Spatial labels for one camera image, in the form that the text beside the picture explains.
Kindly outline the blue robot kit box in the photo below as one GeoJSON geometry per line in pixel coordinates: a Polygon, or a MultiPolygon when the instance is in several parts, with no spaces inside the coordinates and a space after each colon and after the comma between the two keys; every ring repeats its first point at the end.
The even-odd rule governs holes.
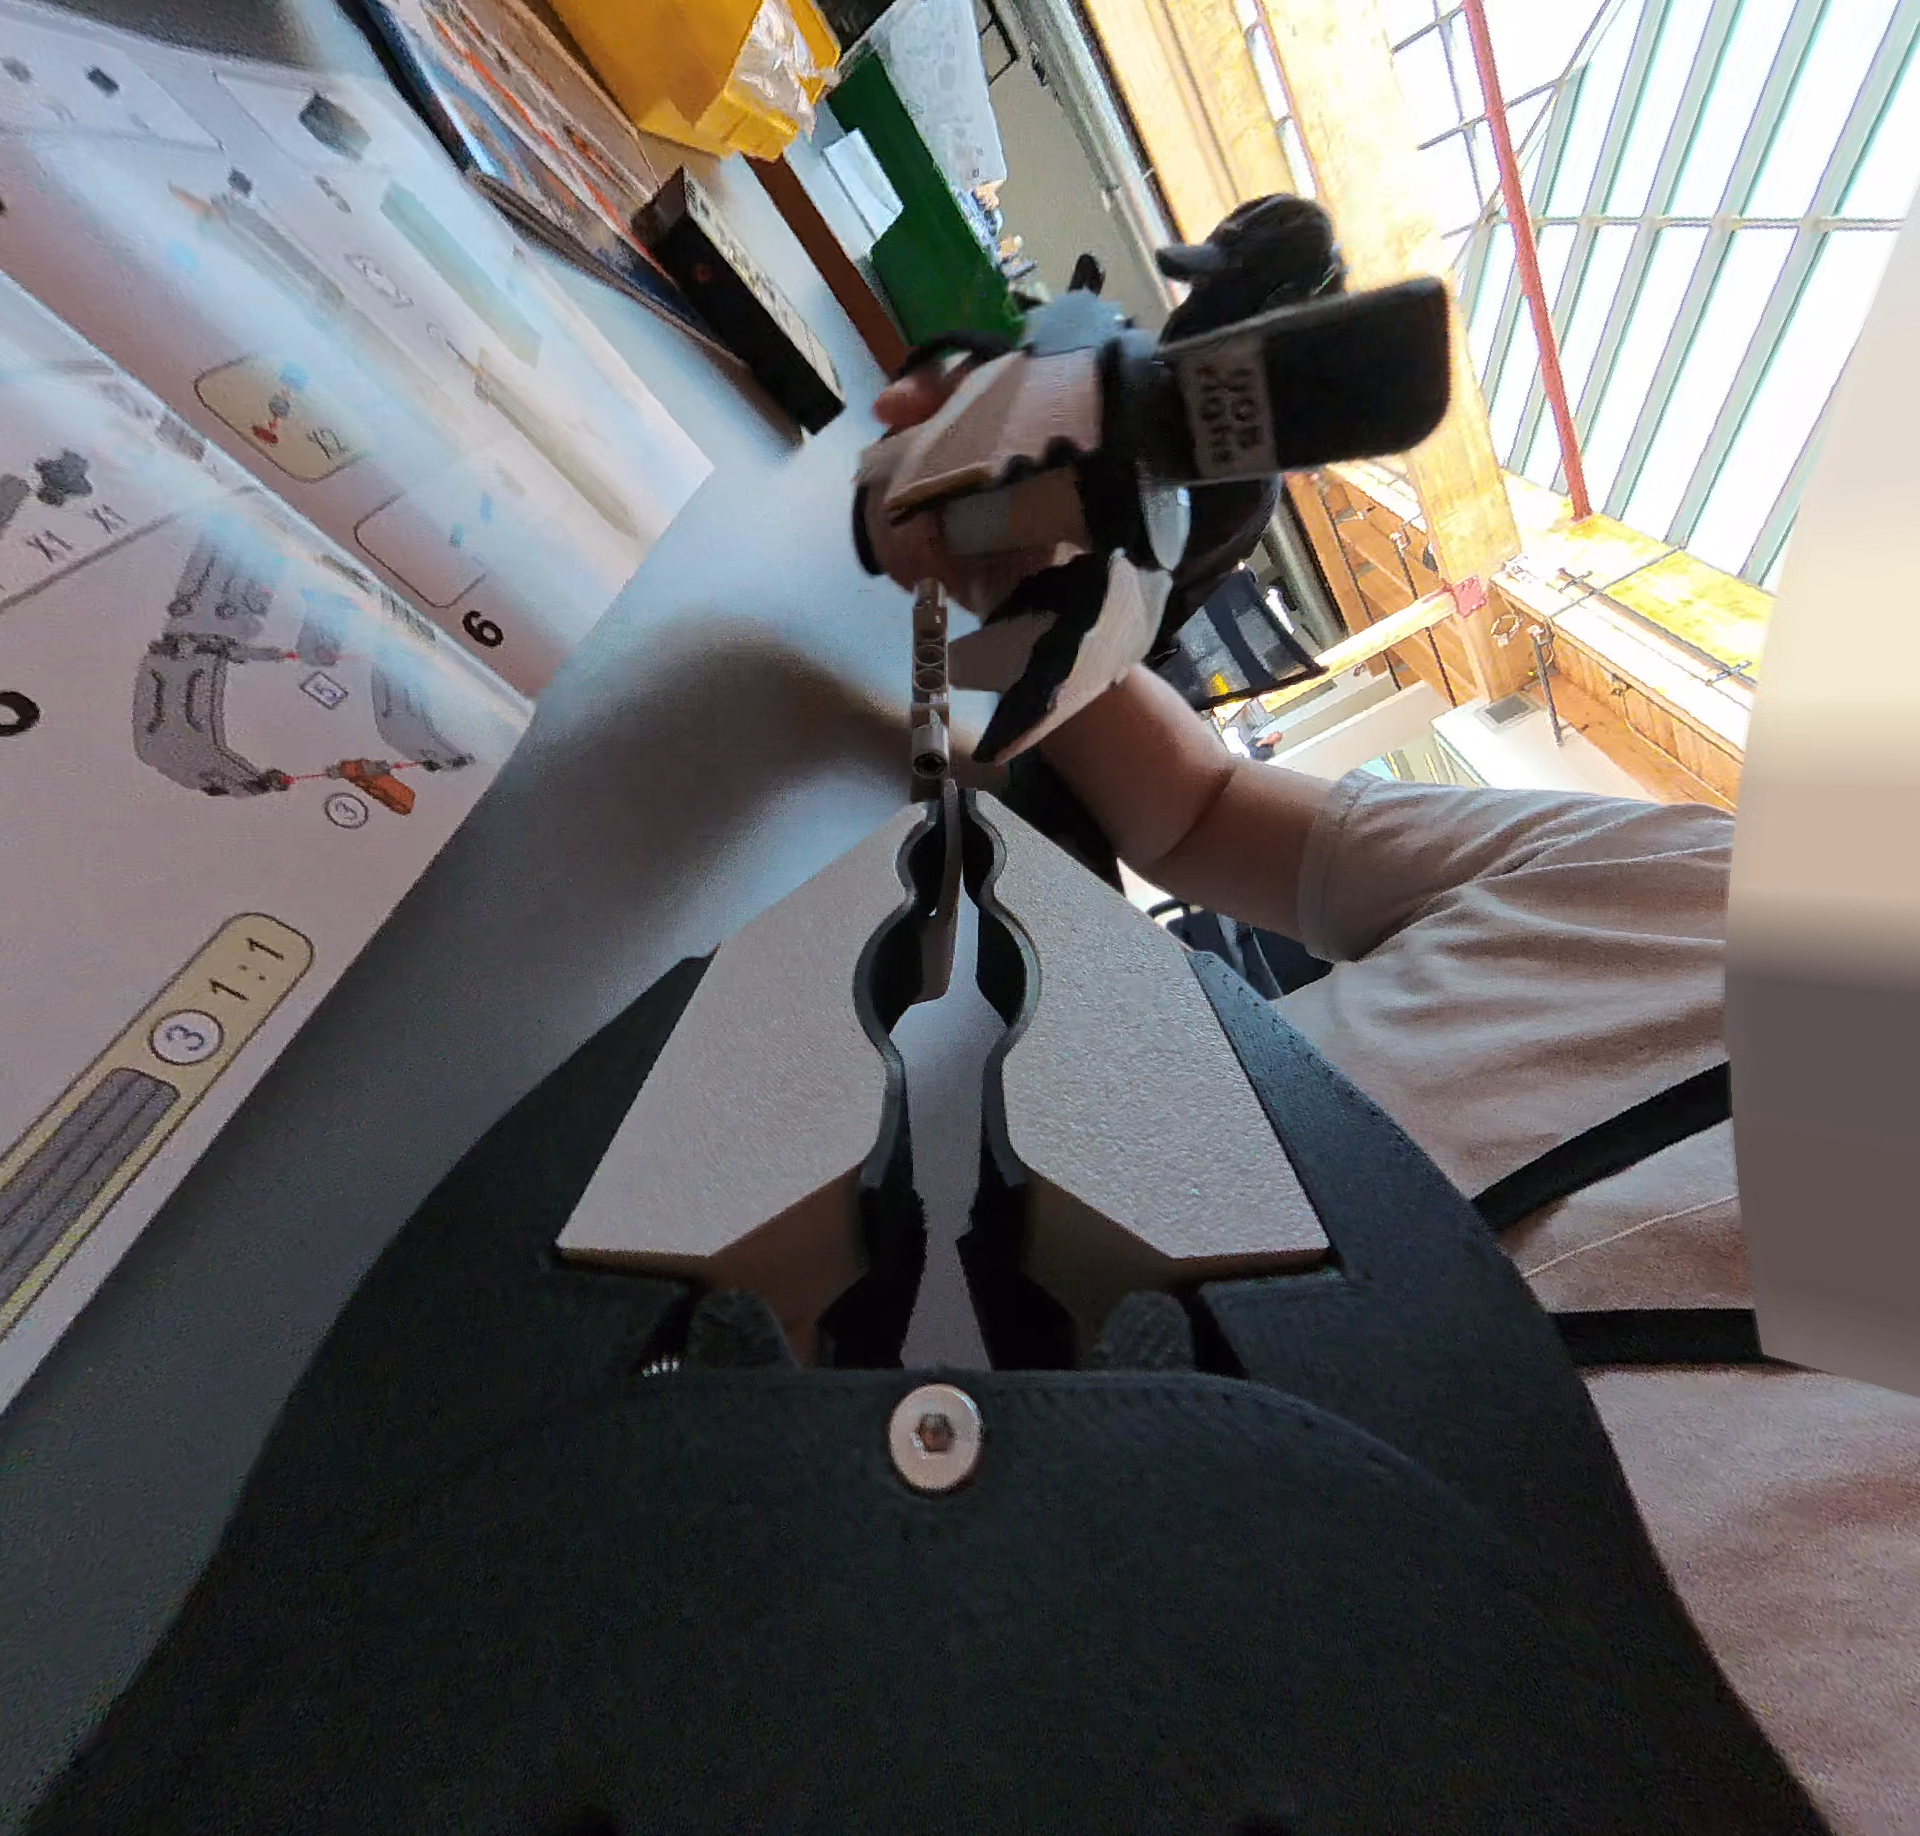
{"type": "Polygon", "coordinates": [[[581,166],[532,119],[489,65],[413,21],[394,0],[336,0],[381,69],[455,163],[517,234],[718,349],[720,338],[680,285],[592,197],[581,166]]]}

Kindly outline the clear plastic bag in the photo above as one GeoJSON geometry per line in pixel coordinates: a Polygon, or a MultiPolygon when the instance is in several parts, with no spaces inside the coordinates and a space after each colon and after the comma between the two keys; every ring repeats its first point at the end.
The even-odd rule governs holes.
{"type": "Polygon", "coordinates": [[[809,133],[839,53],[815,0],[760,0],[727,82],[751,107],[809,133]]]}

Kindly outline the person's right hand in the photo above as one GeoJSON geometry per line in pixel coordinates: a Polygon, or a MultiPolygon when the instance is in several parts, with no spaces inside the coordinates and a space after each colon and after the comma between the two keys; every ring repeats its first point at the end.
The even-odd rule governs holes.
{"type": "Polygon", "coordinates": [[[939,585],[948,601],[986,620],[994,590],[1005,588],[994,580],[990,563],[950,546],[941,512],[894,515],[889,506],[894,461],[902,457],[894,440],[933,421],[973,365],[967,359],[928,360],[880,391],[880,435],[862,450],[853,472],[852,542],[867,573],[911,595],[924,585],[939,585]]]}

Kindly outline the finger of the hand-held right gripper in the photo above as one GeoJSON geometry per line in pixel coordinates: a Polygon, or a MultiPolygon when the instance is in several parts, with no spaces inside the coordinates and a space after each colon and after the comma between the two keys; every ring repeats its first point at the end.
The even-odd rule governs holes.
{"type": "Polygon", "coordinates": [[[973,763],[1009,763],[1138,667],[1164,622],[1170,587],[1169,569],[1124,550],[1082,552],[1017,585],[953,643],[953,685],[996,696],[973,763]]]}
{"type": "Polygon", "coordinates": [[[976,365],[933,421],[894,440],[891,512],[941,512],[950,546],[984,561],[1120,550],[1095,351],[946,349],[928,360],[948,359],[976,365]]]}

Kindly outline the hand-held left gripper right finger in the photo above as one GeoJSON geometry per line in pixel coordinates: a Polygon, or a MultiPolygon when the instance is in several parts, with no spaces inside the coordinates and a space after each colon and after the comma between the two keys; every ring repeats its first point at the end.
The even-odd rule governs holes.
{"type": "Polygon", "coordinates": [[[1329,1238],[1190,951],[989,793],[961,800],[1002,1018],[960,1253],[993,1363],[1085,1363],[1132,1292],[1324,1267],[1329,1238]]]}

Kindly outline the red ceiling pipe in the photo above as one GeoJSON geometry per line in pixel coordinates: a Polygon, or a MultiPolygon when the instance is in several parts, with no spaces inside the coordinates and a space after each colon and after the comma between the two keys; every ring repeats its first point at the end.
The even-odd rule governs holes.
{"type": "Polygon", "coordinates": [[[1506,91],[1498,71],[1492,29],[1483,0],[1458,0],[1458,3],[1466,24],[1472,61],[1481,86],[1483,118],[1494,142],[1502,204],[1512,229],[1518,285],[1537,339],[1542,389],[1554,418],[1559,460],[1570,486],[1573,520],[1583,521],[1593,515],[1595,507],[1567,398],[1562,349],[1542,276],[1535,217],[1527,201],[1518,154],[1512,140],[1512,122],[1507,114],[1506,91]]]}

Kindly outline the person's right forearm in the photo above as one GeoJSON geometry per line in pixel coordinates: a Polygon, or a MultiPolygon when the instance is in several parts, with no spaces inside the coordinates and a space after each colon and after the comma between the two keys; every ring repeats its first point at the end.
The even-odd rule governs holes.
{"type": "Polygon", "coordinates": [[[1039,758],[1148,883],[1314,956],[1358,952],[1358,943],[1316,929],[1303,902],[1309,844],[1331,815],[1333,786],[1235,757],[1154,671],[1116,677],[1043,735],[1039,758]]]}

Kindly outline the yellow plastic bin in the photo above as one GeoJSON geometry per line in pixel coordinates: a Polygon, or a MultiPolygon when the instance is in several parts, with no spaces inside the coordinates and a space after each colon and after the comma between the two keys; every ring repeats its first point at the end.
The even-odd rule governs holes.
{"type": "Polygon", "coordinates": [[[712,155],[775,162],[812,133],[794,133],[729,88],[760,0],[544,2],[644,134],[712,155]]]}

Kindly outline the building instruction booklet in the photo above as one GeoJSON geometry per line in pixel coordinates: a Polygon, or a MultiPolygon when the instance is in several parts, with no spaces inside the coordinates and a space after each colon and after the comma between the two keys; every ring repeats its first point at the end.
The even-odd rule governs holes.
{"type": "Polygon", "coordinates": [[[3,1401],[710,474],[384,79],[3,15],[3,1401]]]}

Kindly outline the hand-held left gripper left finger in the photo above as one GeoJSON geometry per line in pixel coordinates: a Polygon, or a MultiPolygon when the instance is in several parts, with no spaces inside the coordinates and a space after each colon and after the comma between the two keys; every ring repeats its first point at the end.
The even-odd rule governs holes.
{"type": "Polygon", "coordinates": [[[898,1114],[902,1065],[869,952],[920,930],[907,804],[732,934],[704,968],[559,1231],[566,1262],[762,1297],[794,1352],[867,1272],[860,1179],[898,1114]]]}

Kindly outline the grey curved building piece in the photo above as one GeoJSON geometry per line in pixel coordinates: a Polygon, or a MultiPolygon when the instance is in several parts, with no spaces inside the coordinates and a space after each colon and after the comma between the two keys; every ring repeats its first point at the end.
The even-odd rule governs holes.
{"type": "Polygon", "coordinates": [[[953,976],[963,875],[961,791],[953,775],[948,606],[936,580],[915,585],[911,605],[911,680],[907,708],[909,793],[928,807],[918,841],[915,912],[920,981],[913,1003],[941,999],[953,976]]]}

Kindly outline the person's beige shirt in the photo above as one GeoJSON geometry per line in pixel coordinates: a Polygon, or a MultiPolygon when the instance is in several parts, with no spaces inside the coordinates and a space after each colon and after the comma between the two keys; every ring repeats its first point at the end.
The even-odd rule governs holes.
{"type": "MultiPolygon", "coordinates": [[[[1726,1058],[1734,823],[1364,773],[1309,833],[1286,1012],[1466,1197],[1726,1058]]],[[[1919,1824],[1915,1399],[1775,1363],[1589,1371],[1668,1572],[1835,1831],[1919,1824]]]]}

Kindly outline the small black device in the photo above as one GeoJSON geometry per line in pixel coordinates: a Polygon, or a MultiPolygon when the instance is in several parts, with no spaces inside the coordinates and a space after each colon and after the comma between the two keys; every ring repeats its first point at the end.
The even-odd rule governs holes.
{"type": "Polygon", "coordinates": [[[819,432],[843,415],[845,389],[827,345],[688,168],[671,171],[637,229],[695,315],[791,423],[819,432]]]}

